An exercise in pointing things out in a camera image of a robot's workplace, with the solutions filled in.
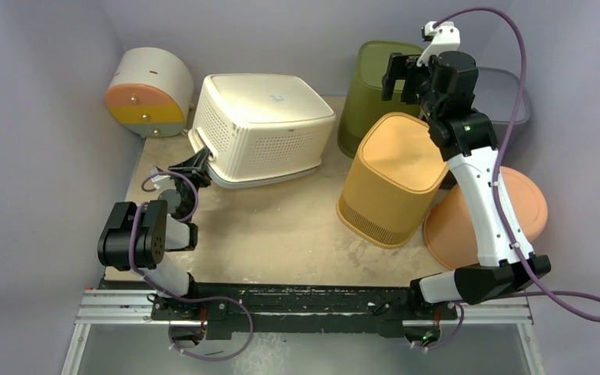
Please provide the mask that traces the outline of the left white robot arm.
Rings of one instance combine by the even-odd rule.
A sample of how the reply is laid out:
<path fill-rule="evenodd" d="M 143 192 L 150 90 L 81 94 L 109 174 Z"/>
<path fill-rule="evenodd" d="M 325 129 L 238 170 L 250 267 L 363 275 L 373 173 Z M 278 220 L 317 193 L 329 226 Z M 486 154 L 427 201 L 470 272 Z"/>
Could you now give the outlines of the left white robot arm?
<path fill-rule="evenodd" d="M 210 156 L 210 150 L 202 148 L 166 170 L 153 168 L 141 189 L 156 192 L 157 197 L 141 204 L 117 202 L 97 243 L 103 266 L 138 275 L 159 295 L 172 298 L 171 309 L 184 320 L 201 312 L 202 299 L 194 277 L 169 253 L 192 251 L 198 244 L 198 226 L 192 218 L 199 206 L 199 189 L 211 184 Z"/>

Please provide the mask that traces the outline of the olive green slatted bin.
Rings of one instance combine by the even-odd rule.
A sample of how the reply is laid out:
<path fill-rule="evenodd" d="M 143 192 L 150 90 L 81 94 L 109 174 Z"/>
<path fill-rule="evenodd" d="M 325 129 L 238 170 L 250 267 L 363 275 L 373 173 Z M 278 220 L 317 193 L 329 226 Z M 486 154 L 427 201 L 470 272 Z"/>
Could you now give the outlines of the olive green slatted bin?
<path fill-rule="evenodd" d="M 370 128 L 384 115 L 401 112 L 418 117 L 420 109 L 400 101 L 403 83 L 395 85 L 393 99 L 381 99 L 382 77 L 387 71 L 390 54 L 419 55 L 420 46 L 398 41 L 368 41 L 361 45 L 355 71 L 346 95 L 337 129 L 337 145 L 349 158 L 353 158 L 361 140 Z"/>

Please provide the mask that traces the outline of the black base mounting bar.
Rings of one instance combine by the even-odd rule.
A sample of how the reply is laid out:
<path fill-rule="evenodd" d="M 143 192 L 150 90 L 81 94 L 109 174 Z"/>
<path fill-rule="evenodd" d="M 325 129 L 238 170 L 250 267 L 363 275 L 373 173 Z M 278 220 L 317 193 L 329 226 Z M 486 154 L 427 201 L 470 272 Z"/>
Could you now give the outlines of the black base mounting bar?
<path fill-rule="evenodd" d="M 377 334 L 410 341 L 438 339 L 459 313 L 441 303 L 420 307 L 405 287 L 197 283 L 198 297 L 180 302 L 156 293 L 151 318 L 195 327 L 200 338 L 234 333 Z"/>

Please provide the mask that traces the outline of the grey slatted waste bin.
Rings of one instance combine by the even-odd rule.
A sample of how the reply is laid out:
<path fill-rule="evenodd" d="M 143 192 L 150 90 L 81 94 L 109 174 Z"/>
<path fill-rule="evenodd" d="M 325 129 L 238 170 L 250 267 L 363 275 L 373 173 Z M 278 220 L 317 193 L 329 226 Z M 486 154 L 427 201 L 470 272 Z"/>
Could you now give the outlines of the grey slatted waste bin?
<path fill-rule="evenodd" d="M 488 116 L 493 124 L 498 144 L 502 145 L 513 112 L 514 103 L 520 86 L 520 79 L 507 70 L 479 67 L 477 84 L 474 89 L 473 107 Z M 529 100 L 523 93 L 515 124 L 509 137 L 508 150 L 514 138 L 522 132 L 531 116 Z M 448 172 L 441 182 L 440 189 L 451 189 L 456 179 Z"/>

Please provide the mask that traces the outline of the orange plastic bucket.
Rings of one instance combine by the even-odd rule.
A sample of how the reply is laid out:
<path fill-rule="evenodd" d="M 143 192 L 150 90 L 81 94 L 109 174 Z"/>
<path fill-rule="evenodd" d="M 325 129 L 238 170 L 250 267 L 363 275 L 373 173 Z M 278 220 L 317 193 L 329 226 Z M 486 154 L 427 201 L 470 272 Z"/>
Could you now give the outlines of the orange plastic bucket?
<path fill-rule="evenodd" d="M 545 197 L 529 177 L 506 166 L 501 171 L 521 229 L 533 241 L 548 220 Z M 452 187 L 429 211 L 423 236 L 430 253 L 450 270 L 478 262 L 476 236 L 459 186 Z"/>

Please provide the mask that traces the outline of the white perforated basket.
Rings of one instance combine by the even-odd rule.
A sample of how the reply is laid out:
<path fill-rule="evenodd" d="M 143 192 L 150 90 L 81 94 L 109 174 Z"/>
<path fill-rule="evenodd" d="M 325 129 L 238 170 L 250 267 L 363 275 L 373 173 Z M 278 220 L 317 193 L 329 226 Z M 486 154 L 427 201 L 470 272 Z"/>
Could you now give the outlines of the white perforated basket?
<path fill-rule="evenodd" d="M 208 152 L 215 183 L 249 188 L 318 169 L 334 123 L 334 110 L 299 77 L 211 74 L 187 138 L 195 152 Z"/>

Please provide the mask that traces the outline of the yellow slatted bin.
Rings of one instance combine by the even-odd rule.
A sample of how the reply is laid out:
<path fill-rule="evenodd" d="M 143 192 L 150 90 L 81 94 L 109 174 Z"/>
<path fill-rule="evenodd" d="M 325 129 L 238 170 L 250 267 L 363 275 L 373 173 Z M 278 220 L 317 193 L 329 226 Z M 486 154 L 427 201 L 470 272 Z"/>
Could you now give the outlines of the yellow slatted bin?
<path fill-rule="evenodd" d="M 368 131 L 337 200 L 348 229 L 382 248 L 411 239 L 448 172 L 428 130 L 422 120 L 390 112 Z"/>

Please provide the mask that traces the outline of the aluminium rail frame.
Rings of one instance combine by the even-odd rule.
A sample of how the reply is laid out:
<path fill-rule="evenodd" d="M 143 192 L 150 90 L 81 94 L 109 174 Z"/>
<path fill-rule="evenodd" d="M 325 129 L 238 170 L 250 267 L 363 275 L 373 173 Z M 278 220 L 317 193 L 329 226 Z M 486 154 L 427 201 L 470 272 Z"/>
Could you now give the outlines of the aluminium rail frame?
<path fill-rule="evenodd" d="M 235 332 L 377 334 L 408 338 L 415 345 L 430 338 L 444 342 L 448 325 L 508 324 L 520 334 L 530 372 L 544 373 L 523 298 L 475 306 L 442 302 L 412 310 L 403 287 L 201 283 L 199 289 L 204 296 L 196 302 L 140 288 L 86 290 L 62 373 L 78 372 L 91 327 L 111 323 L 190 327 L 210 340 L 227 340 Z"/>

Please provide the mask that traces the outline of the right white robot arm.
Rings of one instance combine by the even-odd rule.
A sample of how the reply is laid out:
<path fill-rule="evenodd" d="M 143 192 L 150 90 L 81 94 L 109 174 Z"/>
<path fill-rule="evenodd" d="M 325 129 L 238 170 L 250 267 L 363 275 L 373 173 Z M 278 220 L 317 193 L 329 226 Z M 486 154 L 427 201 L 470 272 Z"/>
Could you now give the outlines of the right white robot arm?
<path fill-rule="evenodd" d="M 447 302 L 476 305 L 514 295 L 552 268 L 546 255 L 536 255 L 516 218 L 497 164 L 493 124 L 473 107 L 478 77 L 475 59 L 464 52 L 442 52 L 426 63 L 419 55 L 393 52 L 381 79 L 382 100 L 391 100 L 402 80 L 401 101 L 420 107 L 466 201 L 477 244 L 477 263 L 410 282 L 407 306 L 419 318 Z"/>

